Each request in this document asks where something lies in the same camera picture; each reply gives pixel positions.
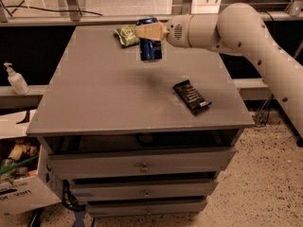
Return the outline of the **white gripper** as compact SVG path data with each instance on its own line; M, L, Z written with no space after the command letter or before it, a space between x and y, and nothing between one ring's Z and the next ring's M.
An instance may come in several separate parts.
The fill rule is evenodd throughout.
M167 35L167 42L176 47L189 47L188 27L191 16L177 15L167 22L167 26L157 22L135 28L135 35L141 39L162 41Z

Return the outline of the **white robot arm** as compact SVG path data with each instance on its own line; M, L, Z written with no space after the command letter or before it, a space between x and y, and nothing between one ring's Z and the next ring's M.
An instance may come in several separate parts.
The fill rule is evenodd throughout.
M236 3L219 14L176 15L165 23L137 26L135 34L176 47L245 57L303 137L303 66L276 43L251 6Z

